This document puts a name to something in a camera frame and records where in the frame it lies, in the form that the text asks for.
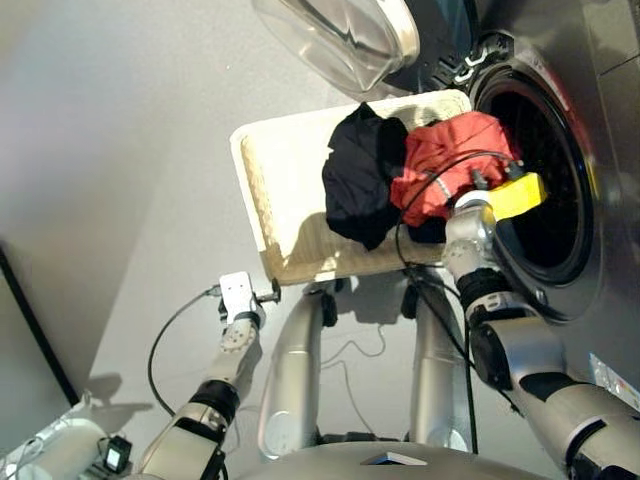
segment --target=red cloth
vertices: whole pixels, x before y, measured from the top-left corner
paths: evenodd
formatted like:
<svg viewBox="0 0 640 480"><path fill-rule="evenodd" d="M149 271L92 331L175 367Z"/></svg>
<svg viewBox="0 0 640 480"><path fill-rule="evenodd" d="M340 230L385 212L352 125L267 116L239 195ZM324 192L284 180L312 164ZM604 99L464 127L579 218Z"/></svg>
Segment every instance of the red cloth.
<svg viewBox="0 0 640 480"><path fill-rule="evenodd" d="M404 209L429 179L423 172L439 172L473 150L491 150L513 158L513 152L498 119L480 112L469 112L433 127L419 127L406 139L407 159L402 177L391 184L391 202ZM471 171L478 170L495 188L505 180L504 161L482 156L464 161L439 177L405 213L407 225L419 227L428 217L448 217L447 202L473 189ZM443 186L450 193L448 197Z"/></svg>

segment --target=black cloth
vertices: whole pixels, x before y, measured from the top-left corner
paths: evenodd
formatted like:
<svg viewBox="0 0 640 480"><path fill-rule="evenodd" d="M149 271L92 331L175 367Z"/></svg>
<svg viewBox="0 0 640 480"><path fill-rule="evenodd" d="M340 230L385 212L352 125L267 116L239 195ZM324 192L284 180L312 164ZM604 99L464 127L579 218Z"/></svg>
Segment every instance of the black cloth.
<svg viewBox="0 0 640 480"><path fill-rule="evenodd" d="M327 224L343 237L373 250L385 239L400 211L389 201L389 185L403 173L407 129L383 119L366 103L338 124L322 169Z"/></svg>

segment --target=sticker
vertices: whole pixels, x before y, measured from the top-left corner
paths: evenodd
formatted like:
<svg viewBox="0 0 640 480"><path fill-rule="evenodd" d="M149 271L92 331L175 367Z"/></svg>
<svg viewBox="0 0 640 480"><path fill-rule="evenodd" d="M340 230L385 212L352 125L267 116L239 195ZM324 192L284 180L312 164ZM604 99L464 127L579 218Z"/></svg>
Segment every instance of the sticker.
<svg viewBox="0 0 640 480"><path fill-rule="evenodd" d="M640 393L638 390L629 385L628 382L593 353L589 354L589 363L591 364L591 373L596 385L609 391L609 393L612 393L640 412Z"/></svg>

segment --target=wire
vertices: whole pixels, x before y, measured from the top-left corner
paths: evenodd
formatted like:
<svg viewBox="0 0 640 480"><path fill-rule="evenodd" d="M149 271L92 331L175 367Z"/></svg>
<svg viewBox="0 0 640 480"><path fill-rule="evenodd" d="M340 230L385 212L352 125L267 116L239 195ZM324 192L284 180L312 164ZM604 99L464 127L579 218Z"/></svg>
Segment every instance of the wire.
<svg viewBox="0 0 640 480"><path fill-rule="evenodd" d="M437 281L432 281L430 279L416 279L416 277L413 275L413 269L415 267L438 267L439 265L427 265L427 264L420 264L420 263L413 263L413 262L409 262L405 256L402 253L402 248L400 246L400 225L402 224L402 219L404 218L405 213L409 210L409 208L411 208L411 206L418 200L418 198L420 198L420 196L427 190L427 188L429 188L429 186L431 186L433 183L435 183L435 181L442 176L444 173L448 172L449 170L451 170L453 167L460 165L461 163L470 160L472 158L477 158L477 157L483 157L483 156L492 156L495 158L498 158L500 160L503 160L505 162L513 162L514 159L509 157L508 155L505 155L504 153L501 152L494 152L494 151L490 151L490 150L473 150L473 151L467 151L467 152L460 152L452 157L450 157L448 160L451 161L446 167L442 168L441 170L437 171L436 173L431 173L431 172L426 172L431 174L431 178L429 178L429 180L427 180L424 185L422 185L420 187L420 189L414 194L413 197L411 197L411 199L409 200L409 203L407 205L405 205L405 207L402 209L402 211L400 212L399 216L398 216L398 220L396 221L396 231L395 231L395 246L396 246L396 253L398 255L398 257L400 258L400 261L402 262L402 264L405 267L405 275L407 276L407 278L409 279L410 283L413 285L413 287L417 290L418 295L420 296L420 298L422 299L422 301L425 302L425 304L431 309L431 311L434 313L434 315L436 316L436 318L438 319L438 322L440 323L440 325L442 326L442 328L444 329L445 333L447 334L447 337L449 337L449 340L451 341L451 344L453 345L453 347L456 349L456 351L462 356L462 358L465 361L466 364L466 369L467 369L467 399L469 401L469 421L471 423L471 435L472 435L472 445L474 446L474 448L477 450L477 431L476 431L476 425L475 425L475 405L473 403L473 390L471 389L471 377L470 377L470 373L471 373L471 369L475 370L476 366L473 363L473 361L471 360L470 356L469 356L469 349L468 349L468 345L466 345L466 349L463 350L463 348L460 346L460 342L458 342L458 340L456 339L455 335L453 334L453 332L451 331L451 329L449 328L449 325L447 324L447 322L445 321L445 319L442 317L442 315L440 314L440 312L435 309L433 307L432 302L427 298L427 295L425 295L420 283L424 283L424 284L429 284L432 286L437 286L437 287L441 287L446 289L447 291L454 293L453 289L451 289L449 286L446 286L444 284L444 282L437 282ZM457 294L457 292L454 293L454 296L456 297L456 299L458 301L460 301L460 296ZM469 326L467 325L467 322L465 320L465 343L466 343L466 337L468 335L468 328ZM520 410L518 409L518 407L513 403L513 401L508 397L508 395L506 393L504 393L504 391L502 390L497 390L497 392L500 394L500 396L502 396L511 406L511 410L518 413L519 415L522 415L520 413Z"/></svg>
<svg viewBox="0 0 640 480"><path fill-rule="evenodd" d="M486 156L495 157L500 160L504 160L506 162L513 161L513 158L501 152L494 152L490 150L467 150L465 152L459 152L449 157L446 161L451 161L451 160L453 161L443 169L438 170L435 173L430 171L424 172L425 174L431 175L431 178L427 180L424 183L424 185L422 185L418 189L418 191L414 194L413 197L411 197L411 200L409 200L409 203L407 203L407 205L405 205L405 207L402 209L402 211L398 215L398 220L396 221L396 231L395 231L396 252L398 254L398 257L400 257L400 260L402 261L402 264L405 266L405 268L408 268L408 266L411 265L411 263L404 257L402 253L402 249L400 248L400 225L402 224L402 219L404 218L405 213L407 213L409 208L411 208L411 206L418 200L418 198L420 198L420 196L427 190L427 188L433 185L436 182L436 180L438 180L438 178L440 178L442 175L447 173L449 170L460 165L463 162L466 162L467 160L471 160L473 158L478 158L478 157L486 157ZM439 266L439 265L433 265L433 264L432 265L420 264L420 265L432 266L432 267Z"/></svg>
<svg viewBox="0 0 640 480"><path fill-rule="evenodd" d="M354 411L356 412L356 415L358 415L358 418L360 419L360 421L362 422L364 427L367 429L367 431L370 434L375 436L376 434L373 431L373 428L371 428L371 425L369 425L369 423L362 416L362 413L360 412L360 409L358 408L356 400L353 397L353 391L351 390L351 382L349 381L349 369L347 368L347 364L345 363L345 361L344 360L338 360L337 362L332 363L331 365L326 365L326 366L322 367L322 370L329 370L331 368L337 367L338 365L342 366L342 371L344 373L344 383L345 383L345 385L347 387L347 394L349 395L349 399L351 400L351 406L353 407Z"/></svg>
<svg viewBox="0 0 640 480"><path fill-rule="evenodd" d="M158 401L160 406L164 409L165 412L167 412L172 417L176 414L176 412L167 404L167 402L164 401L153 379L153 359L156 353L156 349L158 348L158 344L160 343L162 336L167 331L167 329L171 326L171 324L175 322L178 319L178 317L182 315L185 311L187 311L189 308L195 305L199 300L203 299L206 296L211 295L211 291L212 289L208 288L204 292L193 297L191 300L185 303L182 307L180 307L176 311L176 313L174 313L171 316L171 318L167 320L167 323L164 324L162 329L160 329L160 332L156 336L156 339L153 341L153 345L151 346L151 351L149 352L149 358L147 360L147 379L149 381L149 387L151 388L151 392L153 393L153 396Z"/></svg>
<svg viewBox="0 0 640 480"><path fill-rule="evenodd" d="M338 358L342 354L342 352L344 352L349 347L349 345L353 345L356 348L356 350L358 350L363 356L365 356L367 358L379 357L380 355L382 355L384 352L387 351L387 341L384 338L384 332L382 331L382 325L378 325L378 336L380 337L380 343L381 343L381 347L380 347L380 350L378 352L375 352L375 353L365 352L362 349L362 347L360 347L360 345L357 344L357 342L355 342L353 340L349 340L342 347L340 347L340 349L336 353L331 355L326 360L323 360L321 362L321 364L322 365L326 365L327 363L333 362L336 358Z"/></svg>
<svg viewBox="0 0 640 480"><path fill-rule="evenodd" d="M470 354L469 324L464 322L464 351ZM469 426L471 427L471 451L478 455L478 427L476 425L476 405L473 400L473 385L471 384L471 364L465 362L465 380L467 382L467 403L469 404Z"/></svg>
<svg viewBox="0 0 640 480"><path fill-rule="evenodd" d="M26 458L27 450L29 450L31 445L33 445L35 442L39 442L38 450L36 450L35 452L29 452L31 458L27 459ZM18 461L15 464L15 470L13 471L13 473L11 473L11 475L8 475L6 477L6 480L9 480L10 478L14 478L14 477L15 477L15 480L19 480L20 470L22 469L22 467L24 467L28 462L30 462L35 457L37 457L40 454L40 452L42 452L43 448L44 448L44 440L42 439L42 437L35 436L29 441L27 441L24 444L24 447L22 448L22 452L20 453L20 457L18 458ZM6 475L6 458L5 458L5 463L3 468L5 469L2 471L3 478L4 478L4 475Z"/></svg>

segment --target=black cable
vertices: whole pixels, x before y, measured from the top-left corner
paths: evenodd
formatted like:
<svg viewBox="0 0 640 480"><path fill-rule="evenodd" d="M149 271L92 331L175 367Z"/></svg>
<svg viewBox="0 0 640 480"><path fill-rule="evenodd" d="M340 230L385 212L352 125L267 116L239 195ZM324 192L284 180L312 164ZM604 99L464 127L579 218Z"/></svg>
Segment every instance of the black cable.
<svg viewBox="0 0 640 480"><path fill-rule="evenodd" d="M396 221L396 231L395 231L396 252L398 253L398 256L400 257L400 260L402 261L405 268L408 268L409 265L411 265L411 262L409 262L404 257L404 255L402 254L402 249L400 248L400 228L399 227L400 225L402 225L402 219L404 218L405 213L407 213L409 208L411 208L411 206L416 202L416 200L418 200L418 198L420 198L420 196L424 193L424 191L427 188L433 185L438 178L440 178L442 175L447 173L453 167L456 167L461 163L466 162L467 160L471 160L472 158L486 157L486 156L495 157L500 160L504 160L506 162L514 161L513 158L501 152L493 152L490 150L468 150L466 152L459 152L456 155L449 157L447 161L451 161L451 160L454 160L454 161L451 162L446 167L444 167L442 170L439 170L436 173L426 172L427 174L431 173L431 178L427 180L424 183L424 185L420 187L420 189L416 192L416 194L413 197L411 197L411 200L409 200L409 203L402 209L402 211L400 212L400 215L398 215L398 220Z"/></svg>
<svg viewBox="0 0 640 480"><path fill-rule="evenodd" d="M422 301L425 302L425 304L434 313L434 315L438 319L438 322L440 323L440 325L444 329L445 333L447 334L447 337L449 337L449 340L451 341L451 344L453 345L453 347L456 349L456 351L464 359L467 368L468 369L473 369L473 370L476 369L476 366L473 363L473 361L471 360L471 358L469 356L469 353L467 351L463 350L463 348L460 346L460 343L458 342L458 340L454 336L453 332L449 328L449 325L447 324L446 320L442 317L440 312L433 307L433 304L431 303L431 301L424 294L423 289L420 286L420 282L425 283L425 284L431 284L431 285L438 286L438 287L442 287L442 288L445 288L446 290L448 290L450 292L452 292L453 289L451 289L448 286L445 286L444 283L434 282L434 281L430 281L428 279L420 279L420 281L418 281L414 277L412 270L415 267L429 267L429 266L436 267L436 266L439 266L439 265L426 265L426 264L409 262L405 258L405 256L402 253L402 249L400 247L400 225L402 224L402 219L404 218L404 215L405 215L405 213L407 213L409 208L411 208L411 206L418 200L418 198L420 198L420 196L425 192L425 190L427 188L429 188L429 186L431 186L433 183L435 183L435 181L439 177L441 177L444 173L446 173L449 170L451 170L453 167L455 167L457 165L460 165L461 163L463 163L463 162L465 162L467 160L470 160L472 158L484 157L484 156L492 156L492 157L498 158L500 160L503 160L503 161L505 161L507 163L514 161L513 158L509 157L508 155L505 155L502 152L495 152L495 151L490 151L490 150L470 150L470 151L466 151L466 152L460 152L460 153L450 157L448 159L448 161L451 161L451 160L453 160L453 161L451 163L449 163L448 165L446 165L443 169L437 171L436 173L426 172L426 173L431 173L431 178L429 178L429 180L427 180L425 182L425 184L420 187L420 189L411 198L411 200L409 200L409 203L400 212L400 215L398 216L398 220L396 221L396 231L395 231L395 237L394 237L395 238L396 253L398 254L398 257L400 258L400 261L402 262L402 264L405 267L405 274L407 275L407 278L409 279L409 281L411 282L413 287L417 290L418 295L420 296ZM458 301L460 301L460 296L457 293L454 293L454 296L458 299ZM516 412L519 415L522 415L520 413L520 410L518 409L518 407L511 401L511 399L507 396L506 393L504 393L502 390L496 390L496 391L500 394L500 396L502 396L509 403L509 405L511 406L511 410L512 411ZM475 408L473 409L473 414L474 414L474 418L473 418L472 424L475 424Z"/></svg>
<svg viewBox="0 0 640 480"><path fill-rule="evenodd" d="M469 344L469 324L464 322L464 350L471 355ZM467 403L469 404L469 423L471 424L471 451L478 455L478 427L476 425L476 405L473 400L473 385L471 383L471 365L465 362L465 380L467 382Z"/></svg>
<svg viewBox="0 0 640 480"><path fill-rule="evenodd" d="M171 326L171 324L174 321L176 321L176 319L180 315L182 315L186 310L191 308L199 300L201 300L202 298L204 298L206 296L211 295L211 292L212 292L212 289L209 288L209 289L205 290L204 292L198 294L197 296L193 297L191 300L189 300L187 303L185 303L182 307L180 307L176 311L176 313L174 313L171 316L171 318L167 321L167 323L164 324L164 326L162 327L162 329L158 333L158 336L153 341L153 345L151 346L151 351L149 352L149 358L147 359L147 379L149 380L149 387L151 387L151 392L153 393L153 396L158 401L160 406L164 409L165 412L167 412L172 417L176 414L176 412L174 412L173 409L167 404L167 402L164 401L164 399L160 395L160 392L158 392L158 389L156 387L155 381L153 380L153 358L155 356L156 349L158 348L158 344L160 343L160 339L162 339L162 336L167 331L167 329Z"/></svg>

